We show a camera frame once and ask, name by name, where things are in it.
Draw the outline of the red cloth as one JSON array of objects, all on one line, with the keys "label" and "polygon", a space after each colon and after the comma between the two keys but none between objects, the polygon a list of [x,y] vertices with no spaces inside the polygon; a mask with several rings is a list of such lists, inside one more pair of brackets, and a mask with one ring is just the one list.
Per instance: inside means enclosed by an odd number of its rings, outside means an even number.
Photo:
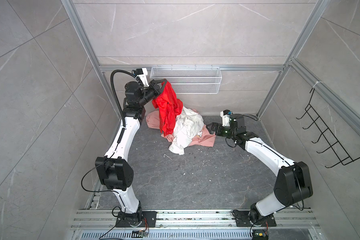
[{"label": "red cloth", "polygon": [[169,82],[166,82],[163,92],[152,100],[155,109],[159,109],[160,131],[164,136],[171,135],[176,126],[177,116],[182,113],[183,102]]}]

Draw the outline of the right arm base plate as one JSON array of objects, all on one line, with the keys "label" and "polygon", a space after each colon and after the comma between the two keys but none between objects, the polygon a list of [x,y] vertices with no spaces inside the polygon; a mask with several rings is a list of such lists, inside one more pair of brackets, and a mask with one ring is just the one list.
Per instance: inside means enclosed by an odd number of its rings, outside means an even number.
[{"label": "right arm base plate", "polygon": [[252,225],[258,227],[276,227],[276,221],[273,214],[266,217],[261,216],[255,210],[250,211],[232,211],[233,218],[236,221],[237,227],[251,227]]}]

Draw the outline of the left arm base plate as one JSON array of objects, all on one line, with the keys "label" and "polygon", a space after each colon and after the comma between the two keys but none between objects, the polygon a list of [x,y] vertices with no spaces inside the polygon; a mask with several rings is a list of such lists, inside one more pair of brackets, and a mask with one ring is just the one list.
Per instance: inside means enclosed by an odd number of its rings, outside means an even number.
[{"label": "left arm base plate", "polygon": [[142,211],[135,214],[124,214],[119,212],[117,217],[117,228],[126,228],[126,227],[141,227],[145,228],[146,224],[149,228],[153,228],[156,225],[157,221],[157,212],[155,211]]}]

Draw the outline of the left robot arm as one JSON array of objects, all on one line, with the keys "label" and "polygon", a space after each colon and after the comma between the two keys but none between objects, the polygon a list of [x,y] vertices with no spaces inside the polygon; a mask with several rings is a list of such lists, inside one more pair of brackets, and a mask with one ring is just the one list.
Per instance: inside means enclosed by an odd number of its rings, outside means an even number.
[{"label": "left robot arm", "polygon": [[144,119],[145,105],[162,94],[166,85],[166,79],[152,80],[143,88],[138,82],[125,85],[121,128],[105,156],[95,160],[101,184],[108,192],[112,192],[120,203],[121,221],[132,227],[142,223],[143,211],[132,187],[134,171],[128,164],[128,155]]}]

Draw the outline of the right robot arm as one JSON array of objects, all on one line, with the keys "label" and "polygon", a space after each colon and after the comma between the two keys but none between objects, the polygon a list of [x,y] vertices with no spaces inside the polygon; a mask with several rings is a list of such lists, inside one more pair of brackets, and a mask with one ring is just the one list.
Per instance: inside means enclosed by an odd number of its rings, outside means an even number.
[{"label": "right robot arm", "polygon": [[231,139],[233,148],[239,146],[254,155],[276,176],[274,190],[267,197],[251,205],[249,220],[260,226],[273,213],[283,210],[313,195],[310,170],[304,162],[295,162],[268,146],[258,135],[247,131],[245,116],[229,110],[221,112],[222,123],[206,125],[210,134]]}]

